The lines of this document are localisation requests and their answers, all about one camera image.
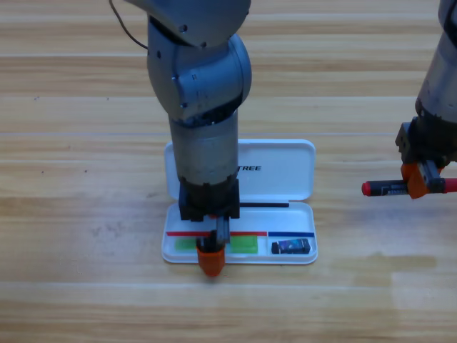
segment green pad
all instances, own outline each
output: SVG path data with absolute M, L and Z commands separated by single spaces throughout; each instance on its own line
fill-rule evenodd
M 177 238 L 174 243 L 174 249 L 178 252 L 186 252 L 188 250 L 195 250 L 195 238 Z
M 257 236 L 230 237 L 230 252 L 233 254 L 257 254 Z

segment red and black marker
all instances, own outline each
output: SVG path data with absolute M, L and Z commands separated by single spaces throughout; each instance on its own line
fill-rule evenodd
M 408 194 L 408 185 L 403 180 L 367 181 L 362 184 L 362 194 L 367 197 Z
M 440 179 L 441 185 L 435 192 L 430 193 L 454 193 L 457 192 L 457 179 Z M 384 195 L 408 194 L 408 183 L 403 180 L 390 181 L 367 181 L 362 184 L 362 194 L 367 197 L 382 197 Z

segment wooden table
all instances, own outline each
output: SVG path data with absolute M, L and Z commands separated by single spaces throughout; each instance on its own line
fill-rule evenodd
M 116 2 L 146 41 L 146 18 Z M 167 117 L 103 0 L 0 1 L 0 342 L 456 342 L 457 197 L 369 199 L 441 34 L 438 0 L 253 0 L 242 137 L 317 148 L 320 256 L 167 264 Z M 446 176 L 455 176 L 453 167 Z

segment red line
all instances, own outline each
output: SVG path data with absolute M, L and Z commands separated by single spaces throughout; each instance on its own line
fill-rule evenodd
M 207 231 L 167 231 L 167 236 L 170 237 L 207 237 L 209 232 Z M 240 231 L 240 232 L 231 232 L 231 236 L 266 236 L 266 232 L 250 232 L 250 231 Z
M 266 236 L 266 232 L 262 231 L 237 231 L 237 232 L 231 232 L 231 236 Z

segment white case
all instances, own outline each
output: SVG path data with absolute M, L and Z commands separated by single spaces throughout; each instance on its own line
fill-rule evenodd
M 242 207 L 240 218 L 230 220 L 231 233 L 258 232 L 256 254 L 231 253 L 226 246 L 226 263 L 309 264 L 318 256 L 313 210 L 303 202 L 313 190 L 316 149 L 299 139 L 240 139 L 238 141 L 238 180 L 240 202 L 282 203 L 288 207 Z M 165 148 L 165 168 L 169 194 L 179 198 L 172 143 Z M 214 219 L 203 222 L 182 221 L 178 204 L 169 207 L 162 256 L 172 263 L 198 263 L 196 250 L 176 249 L 176 240 L 189 232 L 209 232 L 216 228 Z M 307 238 L 309 254 L 272 254 L 273 242 Z

